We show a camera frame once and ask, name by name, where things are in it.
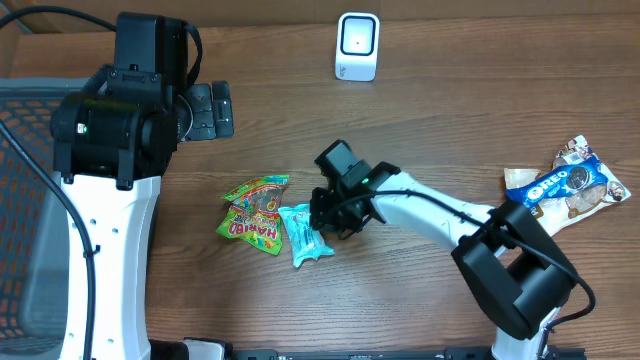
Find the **mint green tissue packet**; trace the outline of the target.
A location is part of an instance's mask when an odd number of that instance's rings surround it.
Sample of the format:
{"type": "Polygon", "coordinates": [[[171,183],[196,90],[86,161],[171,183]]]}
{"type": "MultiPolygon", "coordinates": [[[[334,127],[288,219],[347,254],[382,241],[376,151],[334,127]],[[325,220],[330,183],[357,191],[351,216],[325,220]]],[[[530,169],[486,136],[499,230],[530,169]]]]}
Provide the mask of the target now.
{"type": "Polygon", "coordinates": [[[288,235],[295,268],[299,268],[306,260],[318,260],[320,257],[335,254],[335,251],[325,243],[321,233],[311,227],[309,203],[294,207],[280,207],[278,212],[288,235]]]}

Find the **green Haribo gummy bag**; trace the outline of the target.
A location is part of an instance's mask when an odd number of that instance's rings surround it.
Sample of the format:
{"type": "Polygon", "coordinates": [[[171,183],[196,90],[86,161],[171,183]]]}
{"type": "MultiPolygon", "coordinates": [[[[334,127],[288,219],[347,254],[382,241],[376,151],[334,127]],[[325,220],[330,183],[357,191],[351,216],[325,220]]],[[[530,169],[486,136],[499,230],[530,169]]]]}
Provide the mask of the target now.
{"type": "Polygon", "coordinates": [[[282,220],[278,210],[288,183],[286,174],[262,176],[224,194],[222,199],[229,203],[229,208],[216,232],[277,256],[282,248],[282,220]]]}

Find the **beige dried mushroom bag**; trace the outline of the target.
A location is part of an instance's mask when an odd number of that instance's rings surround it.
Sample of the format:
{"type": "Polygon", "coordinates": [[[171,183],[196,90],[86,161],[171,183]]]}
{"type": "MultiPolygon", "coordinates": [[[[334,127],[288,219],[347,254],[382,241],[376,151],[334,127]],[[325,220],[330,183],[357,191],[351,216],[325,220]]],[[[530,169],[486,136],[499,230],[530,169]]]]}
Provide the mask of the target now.
{"type": "Polygon", "coordinates": [[[527,185],[561,165],[581,163],[591,157],[601,162],[601,171],[608,178],[606,185],[592,186],[565,198],[542,200],[537,206],[529,209],[531,215],[547,233],[554,235],[563,228],[593,215],[598,210],[620,203],[631,196],[630,191],[600,160],[584,136],[578,135],[567,142],[558,152],[551,169],[547,172],[538,169],[506,168],[504,170],[506,190],[527,185]]]}

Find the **blue snack packet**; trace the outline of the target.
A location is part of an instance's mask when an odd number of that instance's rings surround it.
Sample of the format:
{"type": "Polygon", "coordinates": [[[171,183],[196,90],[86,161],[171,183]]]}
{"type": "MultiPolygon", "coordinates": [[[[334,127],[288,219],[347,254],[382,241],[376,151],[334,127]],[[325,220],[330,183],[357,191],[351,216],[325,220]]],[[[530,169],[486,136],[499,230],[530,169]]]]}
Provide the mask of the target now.
{"type": "Polygon", "coordinates": [[[601,162],[591,157],[581,163],[561,165],[522,187],[507,189],[506,197],[532,209],[542,200],[569,197],[607,182],[607,176],[601,171],[601,162]]]}

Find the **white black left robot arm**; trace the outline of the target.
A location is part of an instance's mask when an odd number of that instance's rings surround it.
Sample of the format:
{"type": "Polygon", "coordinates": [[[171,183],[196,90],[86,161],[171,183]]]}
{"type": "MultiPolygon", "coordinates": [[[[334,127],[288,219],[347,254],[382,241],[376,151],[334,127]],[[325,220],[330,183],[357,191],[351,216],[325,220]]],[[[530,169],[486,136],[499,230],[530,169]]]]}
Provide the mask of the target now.
{"type": "Polygon", "coordinates": [[[149,243],[161,181],[182,142],[234,133],[226,82],[199,83],[197,28],[122,13],[115,56],[51,119],[68,213],[64,359],[225,359],[216,340],[152,340],[145,320],[149,243]]]}

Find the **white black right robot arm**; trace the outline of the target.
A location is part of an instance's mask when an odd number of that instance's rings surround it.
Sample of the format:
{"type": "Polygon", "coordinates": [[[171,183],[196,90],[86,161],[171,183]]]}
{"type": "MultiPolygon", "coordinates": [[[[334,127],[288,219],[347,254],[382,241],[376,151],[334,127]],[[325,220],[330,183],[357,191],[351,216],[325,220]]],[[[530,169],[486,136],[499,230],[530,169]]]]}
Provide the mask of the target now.
{"type": "Polygon", "coordinates": [[[578,275],[523,205],[494,208],[434,190],[399,167],[370,166],[337,140],[315,160],[326,187],[312,192],[311,226],[347,238],[371,220],[412,230],[450,253],[480,309],[497,327],[495,359],[544,359],[578,275]]]}

